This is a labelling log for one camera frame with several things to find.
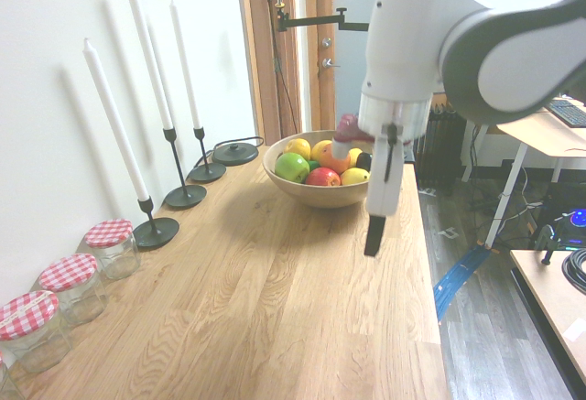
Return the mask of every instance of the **candle holder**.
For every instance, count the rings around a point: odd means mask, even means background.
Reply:
[[[169,217],[153,219],[153,200],[138,201],[140,210],[148,216],[148,222],[140,224],[135,230],[138,249],[151,251],[170,242],[179,231],[179,223]]]
[[[179,162],[179,156],[177,154],[177,148],[175,147],[175,141],[177,139],[177,132],[175,128],[169,130],[163,129],[165,139],[171,144],[173,150],[173,157],[175,158],[175,165],[177,165],[177,171],[179,172],[179,179],[181,180],[181,186],[172,190],[165,198],[165,203],[171,208],[178,210],[186,210],[192,208],[203,199],[208,191],[201,185],[186,185],[185,179],[183,178],[183,172],[181,171],[181,164]]]
[[[189,174],[189,178],[194,182],[201,182],[201,183],[210,183],[214,180],[217,180],[226,172],[226,167],[222,164],[216,163],[209,163],[208,158],[205,153],[205,146],[203,146],[203,137],[205,133],[203,132],[202,128],[194,128],[193,133],[195,133],[195,137],[198,138],[200,141],[201,146],[201,154],[203,156],[203,164],[202,166],[195,167]]]
[[[212,153],[212,161],[227,167],[247,164],[258,156],[258,149],[247,143],[239,142],[219,146]]]

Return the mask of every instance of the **keyboard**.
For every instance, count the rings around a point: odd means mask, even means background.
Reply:
[[[586,112],[566,100],[553,100],[546,106],[550,112],[571,128],[586,128]]]

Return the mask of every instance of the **yellow lemon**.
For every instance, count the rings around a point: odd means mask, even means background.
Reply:
[[[350,153],[350,168],[356,168],[356,159],[363,152],[360,148],[353,148]]]
[[[368,181],[370,173],[362,168],[349,168],[340,176],[343,185],[354,185]]]
[[[324,148],[327,144],[331,144],[331,141],[319,141],[313,148],[311,149],[311,160],[318,160],[318,155],[321,153],[321,149]]]
[[[291,139],[287,143],[287,146],[285,147],[285,151],[283,153],[296,153],[303,157],[305,160],[309,160],[309,155],[311,154],[311,145],[305,139]]]

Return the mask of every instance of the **black round base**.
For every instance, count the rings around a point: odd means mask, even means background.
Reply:
[[[172,190],[165,198],[165,203],[171,208],[186,210],[205,199],[207,193],[208,191],[200,185],[186,185],[185,189],[179,187]]]
[[[220,146],[212,154],[212,160],[227,167],[243,165],[258,156],[258,149],[247,143]]]
[[[219,179],[226,172],[226,167],[222,164],[208,164],[210,169],[206,169],[205,165],[195,167],[188,177],[194,182],[210,183]]]
[[[156,231],[153,231],[150,222],[144,222],[134,230],[136,245],[141,251],[152,251],[164,246],[179,231],[179,223],[168,217],[153,219],[153,221],[157,227]]]

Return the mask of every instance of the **radiator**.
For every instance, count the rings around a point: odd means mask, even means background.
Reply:
[[[461,175],[461,146],[466,120],[443,104],[431,108],[427,132],[414,143],[420,187],[451,189]]]

